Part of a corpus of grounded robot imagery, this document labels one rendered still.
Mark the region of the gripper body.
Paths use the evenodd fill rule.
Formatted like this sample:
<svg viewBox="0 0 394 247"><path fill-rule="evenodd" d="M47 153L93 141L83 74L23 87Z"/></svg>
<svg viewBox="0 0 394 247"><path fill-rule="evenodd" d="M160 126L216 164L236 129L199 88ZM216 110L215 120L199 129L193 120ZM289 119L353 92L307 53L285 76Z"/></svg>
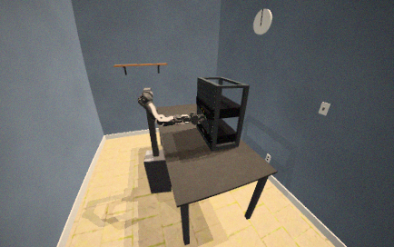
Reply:
<svg viewBox="0 0 394 247"><path fill-rule="evenodd" d="M192 112L191 115L189 116L191 119L192 124L196 125L198 123L198 115L196 112Z"/></svg>

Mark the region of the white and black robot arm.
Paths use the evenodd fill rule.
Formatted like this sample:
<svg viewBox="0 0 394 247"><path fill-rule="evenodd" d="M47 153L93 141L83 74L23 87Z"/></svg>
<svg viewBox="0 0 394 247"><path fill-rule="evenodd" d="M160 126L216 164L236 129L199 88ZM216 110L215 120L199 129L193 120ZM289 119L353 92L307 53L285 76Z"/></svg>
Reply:
<svg viewBox="0 0 394 247"><path fill-rule="evenodd" d="M148 94L146 94L146 93L148 93ZM180 124L188 124L191 121L191 119L188 115L176 114L176 115L169 115L169 116L164 117L162 114L157 114L157 108L153 104L153 93L151 92L150 89L143 89L142 95L138 98L138 103L139 102L141 103L142 107L144 109L146 109L146 111L152 117L154 122L156 120L155 123L157 123L157 125L160 125L160 126L161 125L168 126L168 125L174 125L174 124L180 125ZM188 117L188 118L186 118L186 117ZM184 121L184 123L182 122L182 120ZM164 123L163 123L163 121L164 121Z"/></svg>

